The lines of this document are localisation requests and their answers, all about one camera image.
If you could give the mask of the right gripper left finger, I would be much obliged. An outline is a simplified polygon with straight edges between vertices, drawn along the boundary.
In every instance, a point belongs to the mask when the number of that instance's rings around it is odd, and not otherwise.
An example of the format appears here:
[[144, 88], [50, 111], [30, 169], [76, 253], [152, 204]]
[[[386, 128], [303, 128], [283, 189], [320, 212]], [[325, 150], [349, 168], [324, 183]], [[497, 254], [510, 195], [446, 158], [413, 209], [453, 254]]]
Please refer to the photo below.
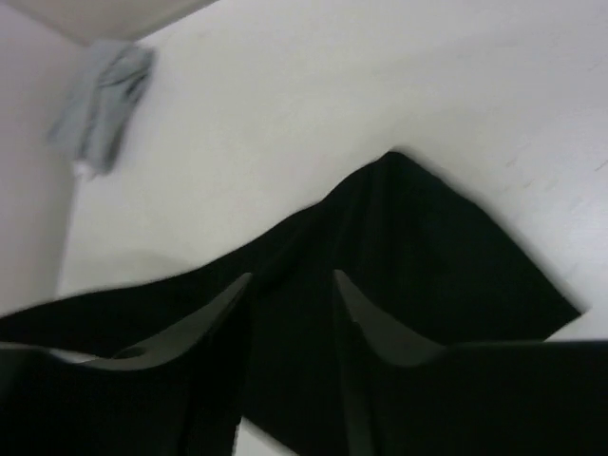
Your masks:
[[1, 318], [5, 455], [231, 455], [250, 274], [171, 323], [55, 301]]

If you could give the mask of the folded grey tank top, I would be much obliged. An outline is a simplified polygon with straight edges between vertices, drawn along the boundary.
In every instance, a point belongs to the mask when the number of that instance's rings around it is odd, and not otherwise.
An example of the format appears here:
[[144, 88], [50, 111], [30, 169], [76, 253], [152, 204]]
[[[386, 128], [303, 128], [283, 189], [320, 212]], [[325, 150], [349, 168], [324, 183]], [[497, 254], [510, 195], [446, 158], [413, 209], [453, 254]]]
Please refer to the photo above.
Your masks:
[[85, 50], [47, 135], [76, 175], [92, 178], [112, 170], [156, 57], [152, 47], [114, 39], [97, 40]]

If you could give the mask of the black tank top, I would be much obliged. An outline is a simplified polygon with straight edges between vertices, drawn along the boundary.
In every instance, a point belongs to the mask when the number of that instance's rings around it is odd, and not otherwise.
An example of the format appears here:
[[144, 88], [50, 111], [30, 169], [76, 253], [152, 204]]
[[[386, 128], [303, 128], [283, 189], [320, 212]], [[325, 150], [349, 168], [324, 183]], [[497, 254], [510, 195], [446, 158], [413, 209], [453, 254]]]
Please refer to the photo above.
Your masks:
[[234, 252], [191, 272], [56, 301], [141, 317], [190, 314], [243, 274], [244, 415], [300, 455], [347, 450], [333, 335], [333, 274], [442, 341], [545, 339], [580, 315], [474, 202], [389, 152]]

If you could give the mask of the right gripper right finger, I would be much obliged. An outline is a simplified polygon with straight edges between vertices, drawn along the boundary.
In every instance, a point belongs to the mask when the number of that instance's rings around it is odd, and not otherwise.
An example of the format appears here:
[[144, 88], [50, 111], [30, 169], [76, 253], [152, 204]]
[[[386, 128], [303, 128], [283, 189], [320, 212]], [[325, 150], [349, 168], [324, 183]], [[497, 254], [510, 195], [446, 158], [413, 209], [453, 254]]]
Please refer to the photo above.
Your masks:
[[603, 455], [603, 340], [441, 345], [334, 274], [352, 455]]

